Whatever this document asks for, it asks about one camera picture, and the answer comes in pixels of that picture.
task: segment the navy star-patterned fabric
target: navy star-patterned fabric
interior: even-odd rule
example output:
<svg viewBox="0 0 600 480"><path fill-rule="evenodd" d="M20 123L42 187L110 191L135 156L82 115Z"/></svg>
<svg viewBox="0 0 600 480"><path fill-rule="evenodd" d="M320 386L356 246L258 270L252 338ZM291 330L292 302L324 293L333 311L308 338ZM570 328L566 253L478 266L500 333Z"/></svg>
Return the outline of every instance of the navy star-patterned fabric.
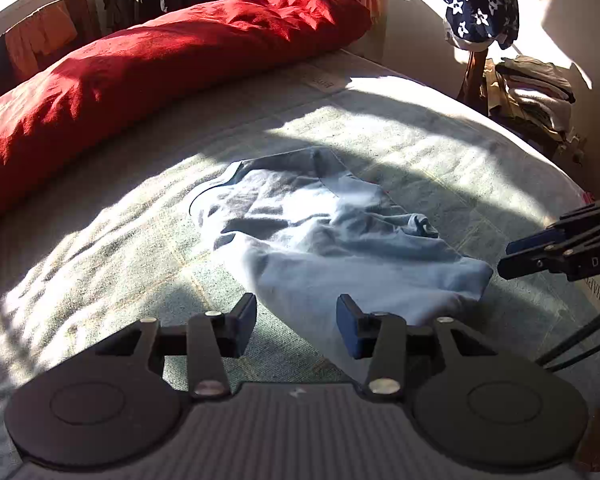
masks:
<svg viewBox="0 0 600 480"><path fill-rule="evenodd" d="M502 49L518 38L518 0L444 0L451 43L465 50L484 50L493 41Z"/></svg>

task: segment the mattress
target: mattress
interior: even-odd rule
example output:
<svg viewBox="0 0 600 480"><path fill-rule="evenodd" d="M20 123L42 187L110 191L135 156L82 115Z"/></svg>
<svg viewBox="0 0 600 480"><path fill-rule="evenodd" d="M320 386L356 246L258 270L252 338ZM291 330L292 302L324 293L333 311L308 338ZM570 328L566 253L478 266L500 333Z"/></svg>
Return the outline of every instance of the mattress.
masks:
<svg viewBox="0 0 600 480"><path fill-rule="evenodd" d="M87 153L0 222L0 479L18 464L2 421L17 386L140 317L181 324L228 311L244 292L200 241L189 192L235 160L314 145L492 266L509 241L583 203L507 130L344 51L191 95ZM587 290L561 275L494 274L463 320L532 358L595 316L600 295ZM572 353L597 342L600 333ZM232 387L347 379L266 305L246 355L225 365ZM559 374L595 409L600 354ZM185 389L184 358L168 358L164 377Z"/></svg>

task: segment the black cable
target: black cable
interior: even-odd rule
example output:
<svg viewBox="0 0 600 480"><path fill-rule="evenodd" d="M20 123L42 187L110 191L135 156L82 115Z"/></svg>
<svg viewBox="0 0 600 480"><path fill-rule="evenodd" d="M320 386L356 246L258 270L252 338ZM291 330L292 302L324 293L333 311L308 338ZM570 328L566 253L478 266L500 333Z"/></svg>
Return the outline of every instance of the black cable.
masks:
<svg viewBox="0 0 600 480"><path fill-rule="evenodd" d="M569 367L571 365L576 364L577 362L582 361L583 359L586 359L587 357L595 354L596 352L600 352L600 344L598 346L593 347L591 350L587 350L582 354L576 355L576 357L574 358L568 359L567 361L558 363L557 365L548 366L547 368L545 368L545 370L547 370L548 372L557 372L558 370L562 370L563 368Z"/></svg>
<svg viewBox="0 0 600 480"><path fill-rule="evenodd" d="M571 334L567 339L558 343L554 348L549 350L544 355L541 355L538 359L536 359L536 364L545 365L550 361L553 361L558 356L564 354L567 350L576 346L583 339L586 339L591 334L600 329L600 314L598 314L595 318L589 321L585 326L576 330L573 334Z"/></svg>

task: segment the red pillowcase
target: red pillowcase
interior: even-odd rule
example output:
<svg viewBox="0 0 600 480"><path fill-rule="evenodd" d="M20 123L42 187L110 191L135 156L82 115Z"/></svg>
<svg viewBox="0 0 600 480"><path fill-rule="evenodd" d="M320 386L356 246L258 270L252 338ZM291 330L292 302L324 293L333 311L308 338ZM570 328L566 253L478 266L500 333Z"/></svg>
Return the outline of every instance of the red pillowcase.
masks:
<svg viewBox="0 0 600 480"><path fill-rule="evenodd" d="M355 0L221 0L75 50L0 97L0 215L174 99L346 46L370 25Z"/></svg>

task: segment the wooden chair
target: wooden chair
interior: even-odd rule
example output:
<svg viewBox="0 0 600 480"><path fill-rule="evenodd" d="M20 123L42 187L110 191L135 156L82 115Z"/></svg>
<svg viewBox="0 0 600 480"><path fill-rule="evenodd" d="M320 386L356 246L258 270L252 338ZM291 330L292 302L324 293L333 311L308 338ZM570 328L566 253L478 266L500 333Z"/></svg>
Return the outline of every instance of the wooden chair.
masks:
<svg viewBox="0 0 600 480"><path fill-rule="evenodd" d="M65 46L55 50L48 56L36 54L36 60L40 72L51 66L59 59L66 56L69 52L85 46L91 41L102 37L100 31L100 22L98 20L98 12L96 10L96 0L61 0L64 1L69 16L74 22L77 32L76 38ZM22 81L16 76L13 69L7 47L4 39L4 34L0 35L0 96L7 93L12 88L15 88Z"/></svg>
<svg viewBox="0 0 600 480"><path fill-rule="evenodd" d="M473 108L482 115L488 115L486 83L484 81L484 64L487 61L487 50L471 52L466 66L464 81L457 100Z"/></svg>

